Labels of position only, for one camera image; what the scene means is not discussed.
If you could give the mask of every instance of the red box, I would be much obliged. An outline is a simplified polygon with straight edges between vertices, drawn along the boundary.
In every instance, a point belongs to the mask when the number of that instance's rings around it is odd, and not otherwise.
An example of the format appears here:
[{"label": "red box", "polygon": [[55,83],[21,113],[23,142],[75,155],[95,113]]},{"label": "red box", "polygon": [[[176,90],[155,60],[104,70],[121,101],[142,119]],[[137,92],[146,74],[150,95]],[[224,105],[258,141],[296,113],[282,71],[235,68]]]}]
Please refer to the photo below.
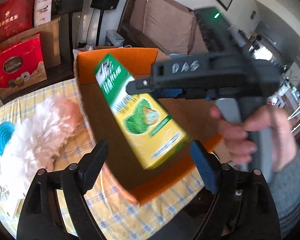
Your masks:
[{"label": "red box", "polygon": [[0,43],[33,28],[35,0],[8,0],[0,4]]},{"label": "red box", "polygon": [[46,80],[40,34],[0,53],[0,98]]}]

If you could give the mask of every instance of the white feather duster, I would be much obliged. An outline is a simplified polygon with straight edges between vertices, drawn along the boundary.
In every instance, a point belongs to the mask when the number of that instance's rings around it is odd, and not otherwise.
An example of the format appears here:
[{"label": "white feather duster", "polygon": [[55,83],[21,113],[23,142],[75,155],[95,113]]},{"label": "white feather duster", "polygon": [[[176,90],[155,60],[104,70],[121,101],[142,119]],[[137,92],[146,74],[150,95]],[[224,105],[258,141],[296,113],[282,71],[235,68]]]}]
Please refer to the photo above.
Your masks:
[{"label": "white feather duster", "polygon": [[59,149],[81,122],[78,104],[62,95],[36,105],[34,116],[18,121],[5,147],[0,159],[1,185],[7,185],[14,197],[24,198],[37,170],[53,170]]}]

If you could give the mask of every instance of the sofa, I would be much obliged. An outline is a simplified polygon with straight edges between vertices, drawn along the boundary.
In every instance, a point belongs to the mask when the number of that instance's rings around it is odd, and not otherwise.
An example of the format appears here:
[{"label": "sofa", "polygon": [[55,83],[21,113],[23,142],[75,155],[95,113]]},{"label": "sofa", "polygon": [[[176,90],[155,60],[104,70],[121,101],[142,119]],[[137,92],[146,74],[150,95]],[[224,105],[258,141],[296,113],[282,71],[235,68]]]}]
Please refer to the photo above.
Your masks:
[{"label": "sofa", "polygon": [[174,0],[127,0],[117,32],[124,45],[165,54],[208,53],[194,12]]}]

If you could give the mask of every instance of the hand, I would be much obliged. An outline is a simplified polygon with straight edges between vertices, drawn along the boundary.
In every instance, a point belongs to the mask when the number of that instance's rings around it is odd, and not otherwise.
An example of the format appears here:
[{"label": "hand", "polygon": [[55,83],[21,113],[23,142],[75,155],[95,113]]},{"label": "hand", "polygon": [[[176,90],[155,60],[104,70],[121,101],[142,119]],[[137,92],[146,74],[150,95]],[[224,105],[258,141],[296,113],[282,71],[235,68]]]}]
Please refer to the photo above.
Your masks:
[{"label": "hand", "polygon": [[256,145],[247,140],[248,131],[259,131],[266,127],[272,129],[272,166],[274,171],[281,171],[295,158],[297,146],[291,134],[292,127],[285,110],[275,106],[261,106],[239,125],[223,120],[222,114],[216,106],[212,106],[210,114],[211,117],[219,119],[218,132],[224,138],[233,162],[245,164],[251,161],[251,154],[256,151]]}]

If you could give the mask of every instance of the table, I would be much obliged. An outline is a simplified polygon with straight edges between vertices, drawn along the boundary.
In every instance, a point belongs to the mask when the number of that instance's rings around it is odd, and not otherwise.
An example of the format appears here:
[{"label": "table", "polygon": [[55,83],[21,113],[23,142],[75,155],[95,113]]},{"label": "table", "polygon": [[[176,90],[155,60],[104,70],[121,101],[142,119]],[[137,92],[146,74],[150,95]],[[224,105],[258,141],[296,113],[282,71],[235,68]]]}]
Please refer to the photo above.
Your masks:
[{"label": "table", "polygon": [[[81,105],[80,93],[75,79],[60,82],[30,94],[16,98],[0,108],[0,123],[16,123],[33,115],[36,104],[47,97],[60,93]],[[90,138],[89,123],[84,122],[60,149],[61,156],[54,162],[54,170],[63,170],[70,163],[77,163],[84,154],[91,152],[95,142]],[[147,239],[167,224],[203,188],[203,181],[197,169],[144,205],[133,205],[122,198],[117,187],[109,180],[106,169],[102,169],[94,187],[85,194],[85,200],[93,217],[107,239]],[[61,214],[67,231],[76,234],[69,217],[64,195],[58,191]],[[0,203],[0,220],[5,228],[16,237],[18,219],[23,201],[14,220],[8,219],[3,211],[4,199]]]}]

